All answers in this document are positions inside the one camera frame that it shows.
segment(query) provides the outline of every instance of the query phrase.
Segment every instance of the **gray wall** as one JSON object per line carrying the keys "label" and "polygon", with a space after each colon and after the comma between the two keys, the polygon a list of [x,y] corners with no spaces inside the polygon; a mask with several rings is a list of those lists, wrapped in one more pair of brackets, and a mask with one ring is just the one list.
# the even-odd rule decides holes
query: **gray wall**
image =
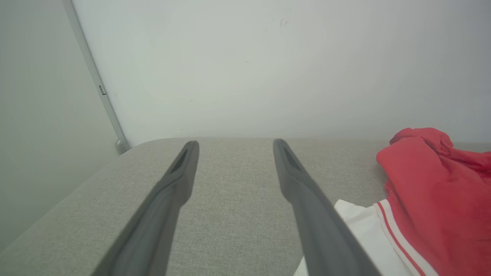
{"label": "gray wall", "polygon": [[132,145],[167,137],[491,142],[490,0],[74,0]]}
{"label": "gray wall", "polygon": [[0,1],[0,251],[116,158],[61,0]]}

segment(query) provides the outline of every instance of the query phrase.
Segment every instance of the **red cloth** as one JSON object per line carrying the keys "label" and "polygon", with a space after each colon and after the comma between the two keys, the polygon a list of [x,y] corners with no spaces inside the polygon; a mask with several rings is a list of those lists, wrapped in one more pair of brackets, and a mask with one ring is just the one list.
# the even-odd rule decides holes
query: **red cloth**
{"label": "red cloth", "polygon": [[377,161],[402,235],[440,275],[491,275],[491,152],[454,149],[433,128],[390,144]]}

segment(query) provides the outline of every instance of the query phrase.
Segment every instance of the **red and white clothing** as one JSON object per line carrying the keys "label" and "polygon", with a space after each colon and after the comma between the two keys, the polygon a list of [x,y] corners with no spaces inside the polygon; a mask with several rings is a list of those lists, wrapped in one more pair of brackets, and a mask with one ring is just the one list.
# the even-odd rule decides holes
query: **red and white clothing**
{"label": "red and white clothing", "polygon": [[[359,216],[353,208],[351,213],[335,209],[380,273],[491,275],[491,152],[454,149],[441,131],[408,128],[391,139],[377,161],[388,176],[387,199]],[[367,246],[377,237],[385,244],[380,231],[393,251]],[[393,261],[394,252],[406,267]],[[306,275],[305,262],[297,273]]]}

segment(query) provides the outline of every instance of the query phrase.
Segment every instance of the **gray couch cushion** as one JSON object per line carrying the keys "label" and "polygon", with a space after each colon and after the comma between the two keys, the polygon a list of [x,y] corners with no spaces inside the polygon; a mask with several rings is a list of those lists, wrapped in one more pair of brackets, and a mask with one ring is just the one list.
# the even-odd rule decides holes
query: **gray couch cushion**
{"label": "gray couch cushion", "polygon": [[[0,275],[90,275],[189,138],[141,144],[56,205],[0,253]],[[199,138],[190,200],[181,209],[168,275],[292,275],[302,257],[272,139]],[[376,154],[386,141],[287,140],[331,202],[385,198]]]}

